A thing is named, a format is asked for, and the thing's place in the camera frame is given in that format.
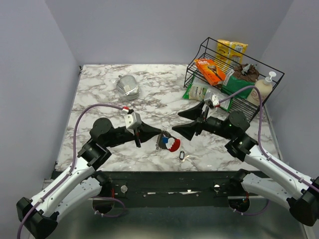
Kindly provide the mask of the red carabiner keyring with chain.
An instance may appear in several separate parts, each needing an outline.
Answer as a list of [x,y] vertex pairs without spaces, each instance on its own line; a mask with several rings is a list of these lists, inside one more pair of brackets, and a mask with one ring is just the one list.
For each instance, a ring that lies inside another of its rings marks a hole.
[[[164,144],[161,142],[161,138],[163,136],[168,137],[168,143]],[[168,150],[169,152],[175,152],[180,148],[180,145],[180,139],[172,136],[169,132],[163,130],[157,137],[156,151]]]

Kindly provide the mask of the blue key tag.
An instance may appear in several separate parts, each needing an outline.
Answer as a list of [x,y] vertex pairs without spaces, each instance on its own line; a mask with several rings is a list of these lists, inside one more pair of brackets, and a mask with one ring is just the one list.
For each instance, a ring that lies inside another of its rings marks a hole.
[[163,136],[161,138],[161,142],[164,143],[164,144],[168,143],[168,137],[167,136]]

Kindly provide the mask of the black key tag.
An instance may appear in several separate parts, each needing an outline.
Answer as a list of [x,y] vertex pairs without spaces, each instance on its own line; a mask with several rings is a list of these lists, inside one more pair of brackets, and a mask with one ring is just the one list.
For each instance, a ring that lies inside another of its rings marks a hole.
[[181,150],[178,158],[180,162],[185,162],[185,160],[189,158],[189,155],[186,154],[183,150]]

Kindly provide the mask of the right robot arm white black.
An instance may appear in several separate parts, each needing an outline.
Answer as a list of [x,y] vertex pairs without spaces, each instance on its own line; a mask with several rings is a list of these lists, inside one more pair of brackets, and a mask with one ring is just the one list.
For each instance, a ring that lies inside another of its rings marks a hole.
[[177,125],[172,130],[192,140],[194,135],[206,131],[228,139],[227,152],[234,158],[252,165],[268,176],[262,179],[249,172],[241,172],[231,180],[230,191],[235,195],[243,192],[260,195],[289,210],[300,223],[312,227],[319,219],[319,180],[313,179],[268,153],[260,141],[250,137],[246,130],[250,124],[241,111],[234,111],[220,120],[208,116],[204,102],[179,112],[178,115],[191,123]]

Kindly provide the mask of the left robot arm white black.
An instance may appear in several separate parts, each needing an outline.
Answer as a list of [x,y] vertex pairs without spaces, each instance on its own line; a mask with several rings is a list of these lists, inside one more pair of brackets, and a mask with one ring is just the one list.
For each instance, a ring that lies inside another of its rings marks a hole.
[[89,134],[90,139],[79,152],[73,152],[73,160],[45,189],[17,204],[20,225],[17,238],[26,228],[36,239],[45,239],[58,223],[84,201],[104,197],[110,193],[107,177],[98,171],[112,155],[110,147],[133,141],[137,147],[152,139],[161,130],[141,121],[136,113],[125,115],[125,126],[115,128],[108,118],[97,119]]

